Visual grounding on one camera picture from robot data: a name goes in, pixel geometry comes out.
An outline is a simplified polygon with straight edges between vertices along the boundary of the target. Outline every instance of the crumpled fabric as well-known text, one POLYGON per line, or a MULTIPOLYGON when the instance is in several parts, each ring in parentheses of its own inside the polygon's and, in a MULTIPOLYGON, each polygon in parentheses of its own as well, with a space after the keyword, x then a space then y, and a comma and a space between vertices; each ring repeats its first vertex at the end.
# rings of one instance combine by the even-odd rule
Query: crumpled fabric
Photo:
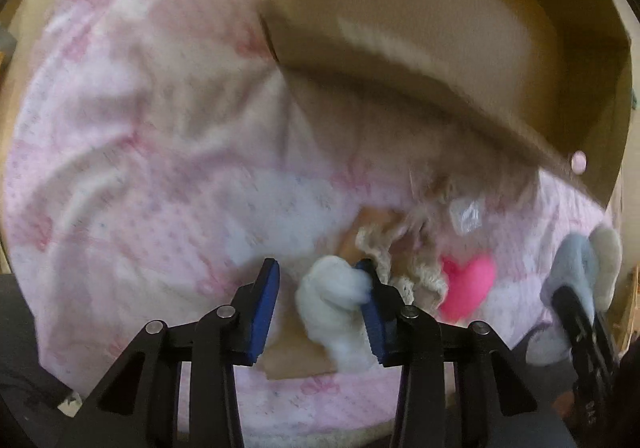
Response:
POLYGON ((355 245, 375 262, 380 282, 398 289, 406 305, 415 304, 433 315, 444 302, 449 286, 435 244, 427 237, 422 243, 417 236, 424 223, 417 228, 415 224, 414 208, 390 229, 383 229, 378 224, 364 225, 356 234, 355 245), (393 244, 407 237, 420 243, 419 246, 397 253, 394 258, 390 251, 393 244))
MULTIPOLYGON (((86 396, 149 320, 198 320, 262 260, 287 286, 333 254, 364 205, 407 211, 409 171, 479 179, 482 228, 443 232, 460 262, 492 251, 497 279, 470 319, 509 346, 545 320, 560 240, 602 211, 420 103, 284 73, 258 0, 56 0, 33 59, 4 176, 12 267, 44 368, 86 396)), ((399 370, 267 381, 236 369, 248 436, 390 420, 399 370)), ((181 383, 180 424, 188 377, 181 383)))

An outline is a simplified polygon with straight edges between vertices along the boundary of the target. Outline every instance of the cardboard box flap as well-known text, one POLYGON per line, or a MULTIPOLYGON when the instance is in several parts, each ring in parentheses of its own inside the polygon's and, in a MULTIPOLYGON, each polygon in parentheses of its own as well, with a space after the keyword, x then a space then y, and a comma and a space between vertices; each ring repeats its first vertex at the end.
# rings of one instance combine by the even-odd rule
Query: cardboard box flap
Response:
POLYGON ((606 205, 630 113, 611 0, 266 0, 262 16, 281 64, 432 102, 606 205))

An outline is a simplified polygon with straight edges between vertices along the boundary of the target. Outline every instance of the metal bolt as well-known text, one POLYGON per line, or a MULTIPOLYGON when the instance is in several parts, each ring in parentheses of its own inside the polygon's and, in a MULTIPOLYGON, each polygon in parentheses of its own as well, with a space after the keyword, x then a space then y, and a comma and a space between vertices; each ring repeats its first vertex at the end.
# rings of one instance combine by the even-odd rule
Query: metal bolt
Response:
POLYGON ((478 321, 471 324, 471 330, 473 330, 473 332, 475 332, 476 334, 484 336, 485 334, 488 334, 489 331, 491 331, 491 328, 489 327, 489 325, 487 325, 487 323, 478 321))
POLYGON ((216 310, 218 318, 232 318, 236 314, 236 309, 231 305, 223 305, 216 310))
POLYGON ((146 324, 145 331, 148 334, 158 334, 162 330, 162 327, 164 327, 164 325, 161 321, 153 320, 146 324))
POLYGON ((405 305, 404 307, 402 307, 402 309, 400 309, 400 314, 405 318, 413 320, 420 314, 420 309, 418 309, 418 307, 414 305, 405 305))

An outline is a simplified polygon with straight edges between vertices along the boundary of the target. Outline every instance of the blue gripper pad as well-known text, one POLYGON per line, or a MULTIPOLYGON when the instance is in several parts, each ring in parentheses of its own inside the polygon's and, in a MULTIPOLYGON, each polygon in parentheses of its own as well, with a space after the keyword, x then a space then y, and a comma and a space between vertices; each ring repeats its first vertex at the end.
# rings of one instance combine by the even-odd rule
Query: blue gripper pad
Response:
POLYGON ((404 306, 398 289, 384 285, 369 258, 359 261, 355 269, 367 273, 371 279, 371 298, 362 305, 362 318, 369 336, 371 352, 379 364, 391 367, 398 364, 402 345, 398 338, 398 313, 404 306))
POLYGON ((251 338, 246 355, 252 363, 264 351, 267 343, 269 325, 276 306, 278 289, 280 288, 280 266, 273 258, 267 258, 262 264, 260 274, 252 287, 253 317, 251 321, 251 338))
POLYGON ((362 309, 362 317, 364 318, 364 326, 367 329, 367 336, 369 336, 371 352, 377 357, 379 364, 382 364, 386 358, 385 324, 380 317, 378 307, 373 298, 360 308, 362 309))

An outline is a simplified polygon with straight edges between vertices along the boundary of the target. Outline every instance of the plastic bag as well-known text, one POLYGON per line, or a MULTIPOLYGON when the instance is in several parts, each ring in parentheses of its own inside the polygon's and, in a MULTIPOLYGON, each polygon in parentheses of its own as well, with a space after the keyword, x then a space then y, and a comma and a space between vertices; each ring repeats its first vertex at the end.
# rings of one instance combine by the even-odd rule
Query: plastic bag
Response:
POLYGON ((449 203, 449 216, 453 230, 463 237, 482 226, 484 197, 460 197, 449 203))

